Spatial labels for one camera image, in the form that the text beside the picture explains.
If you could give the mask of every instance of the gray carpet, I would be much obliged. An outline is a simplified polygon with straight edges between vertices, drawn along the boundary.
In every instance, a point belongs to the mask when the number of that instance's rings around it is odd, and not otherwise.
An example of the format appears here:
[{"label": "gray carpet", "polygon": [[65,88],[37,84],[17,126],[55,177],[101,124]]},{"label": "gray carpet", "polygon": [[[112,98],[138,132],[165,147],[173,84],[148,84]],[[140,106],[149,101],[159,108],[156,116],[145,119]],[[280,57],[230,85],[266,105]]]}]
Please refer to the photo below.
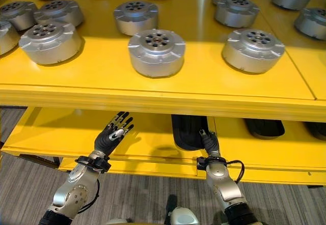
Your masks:
[{"label": "gray carpet", "polygon": [[[5,141],[23,109],[2,109],[1,141]],[[3,154],[0,170],[0,224],[38,224],[66,173]],[[170,194],[190,208],[203,225],[225,221],[205,181],[105,174],[96,204],[73,225],[101,225],[114,217],[163,223]],[[257,217],[269,225],[325,225],[326,188],[299,185],[241,183]]]}]

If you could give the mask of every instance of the black cable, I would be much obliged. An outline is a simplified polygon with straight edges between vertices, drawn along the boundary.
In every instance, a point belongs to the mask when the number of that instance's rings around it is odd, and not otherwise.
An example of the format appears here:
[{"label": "black cable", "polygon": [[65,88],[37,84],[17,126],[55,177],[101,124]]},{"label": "black cable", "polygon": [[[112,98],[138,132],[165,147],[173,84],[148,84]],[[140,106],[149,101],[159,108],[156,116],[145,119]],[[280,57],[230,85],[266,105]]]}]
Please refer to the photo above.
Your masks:
[{"label": "black cable", "polygon": [[226,165],[234,164],[234,163],[241,164],[241,171],[239,173],[238,178],[235,181],[235,183],[238,184],[240,182],[241,178],[243,177],[243,175],[245,174],[245,164],[241,160],[232,160],[232,161],[226,162]]},{"label": "black cable", "polygon": [[91,208],[91,206],[96,202],[97,198],[99,198],[99,195],[98,195],[99,192],[100,192],[100,181],[97,179],[97,192],[96,192],[96,195],[95,195],[94,199],[91,202],[89,202],[88,204],[86,204],[83,207],[81,207],[81,209],[78,211],[77,214],[81,214],[84,211],[86,211],[89,208]]}]

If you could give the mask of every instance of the black glove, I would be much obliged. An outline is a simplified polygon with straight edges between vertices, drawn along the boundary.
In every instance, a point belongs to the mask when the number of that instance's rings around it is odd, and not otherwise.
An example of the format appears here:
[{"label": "black glove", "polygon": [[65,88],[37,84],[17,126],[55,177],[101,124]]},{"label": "black glove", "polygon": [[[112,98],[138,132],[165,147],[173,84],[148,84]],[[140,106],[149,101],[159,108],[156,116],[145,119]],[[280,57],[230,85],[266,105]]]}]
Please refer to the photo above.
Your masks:
[{"label": "black glove", "polygon": [[125,135],[133,128],[132,117],[125,121],[129,112],[121,111],[113,117],[103,131],[95,139],[95,150],[103,152],[109,156],[118,146]]},{"label": "black glove", "polygon": [[206,133],[204,129],[201,129],[199,134],[202,137],[202,143],[208,155],[213,151],[220,150],[219,141],[214,132]]}]

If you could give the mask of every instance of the yellow shelf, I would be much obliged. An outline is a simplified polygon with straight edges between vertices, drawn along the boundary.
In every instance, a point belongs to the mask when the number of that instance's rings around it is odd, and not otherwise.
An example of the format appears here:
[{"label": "yellow shelf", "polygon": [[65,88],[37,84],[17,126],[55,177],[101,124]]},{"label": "yellow shelf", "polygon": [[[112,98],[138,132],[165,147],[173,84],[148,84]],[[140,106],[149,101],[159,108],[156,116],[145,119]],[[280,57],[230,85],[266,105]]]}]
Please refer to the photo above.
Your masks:
[{"label": "yellow shelf", "polygon": [[[261,14],[286,45],[286,51],[318,100],[326,100],[326,41],[313,39],[293,26],[300,11],[281,9],[270,0],[252,0]],[[307,8],[324,8],[325,0],[310,0]]]},{"label": "yellow shelf", "polygon": [[[45,3],[1,4],[12,1]],[[77,28],[85,40],[82,53],[54,66],[35,64],[20,48],[1,57],[0,104],[326,121],[326,102],[315,100],[288,54],[261,75],[238,72],[223,61],[221,51],[233,29],[214,20],[211,0],[145,0],[158,5],[159,27],[186,41],[181,71],[157,79],[136,73],[129,37],[116,29],[113,10],[128,0],[75,1],[86,18]],[[253,27],[273,30],[262,14]]]},{"label": "yellow shelf", "polygon": [[[112,111],[30,107],[2,151],[64,157],[60,170],[88,155]],[[132,113],[135,128],[110,156],[112,173],[204,179],[196,158],[205,151],[185,151],[173,140],[170,115]],[[222,155],[246,165],[248,182],[326,184],[326,142],[309,135],[300,122],[284,121],[286,133],[273,140],[253,138],[242,119],[208,117],[217,131]],[[236,178],[239,166],[230,167]]]}]

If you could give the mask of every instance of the robotic arm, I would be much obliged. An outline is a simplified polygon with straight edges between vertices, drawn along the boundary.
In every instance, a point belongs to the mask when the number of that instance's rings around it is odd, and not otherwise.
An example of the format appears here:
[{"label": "robotic arm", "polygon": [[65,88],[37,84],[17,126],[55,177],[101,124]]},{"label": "robotic arm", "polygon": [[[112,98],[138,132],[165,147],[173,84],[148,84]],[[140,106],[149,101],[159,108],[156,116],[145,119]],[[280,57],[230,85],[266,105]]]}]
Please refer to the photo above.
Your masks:
[{"label": "robotic arm", "polygon": [[128,112],[119,112],[95,139],[95,150],[88,156],[80,156],[77,166],[71,171],[66,182],[56,191],[53,203],[48,207],[39,225],[70,225],[75,216],[87,210],[89,190],[94,187],[100,173],[105,173],[111,165],[109,155],[133,128],[132,118],[125,121]]},{"label": "robotic arm", "polygon": [[[197,159],[197,169],[206,171],[206,181],[223,209],[229,225],[262,225],[250,210],[237,185],[244,174],[244,164],[238,160],[226,162],[220,156],[219,143],[214,132],[206,133],[200,130],[200,135],[208,157]],[[241,163],[242,168],[238,179],[233,181],[227,165],[237,162]]]}]

